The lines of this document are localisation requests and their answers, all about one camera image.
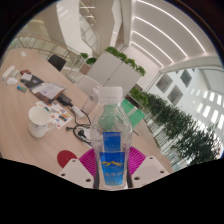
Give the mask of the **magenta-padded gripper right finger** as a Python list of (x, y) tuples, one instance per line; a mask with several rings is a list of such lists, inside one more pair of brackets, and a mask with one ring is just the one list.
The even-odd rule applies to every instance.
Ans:
[(167, 170), (154, 156), (146, 156), (138, 149), (130, 148), (127, 177), (129, 188), (143, 187), (167, 175)]

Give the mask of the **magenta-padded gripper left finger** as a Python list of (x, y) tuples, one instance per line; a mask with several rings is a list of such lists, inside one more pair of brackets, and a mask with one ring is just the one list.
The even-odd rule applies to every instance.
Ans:
[(71, 151), (62, 150), (58, 154), (58, 164), (62, 167), (59, 177), (84, 188), (98, 188), (99, 179), (93, 149), (88, 150), (80, 158)]

